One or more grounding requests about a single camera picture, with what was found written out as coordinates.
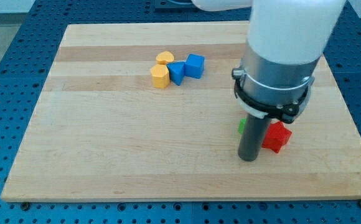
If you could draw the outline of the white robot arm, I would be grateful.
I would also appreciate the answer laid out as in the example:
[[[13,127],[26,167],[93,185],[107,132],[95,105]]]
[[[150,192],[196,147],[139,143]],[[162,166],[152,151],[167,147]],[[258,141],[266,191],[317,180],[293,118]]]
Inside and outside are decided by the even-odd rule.
[[[241,107],[258,119],[292,123],[305,109],[313,71],[345,0],[192,0],[204,11],[251,8],[245,53],[234,68]]]

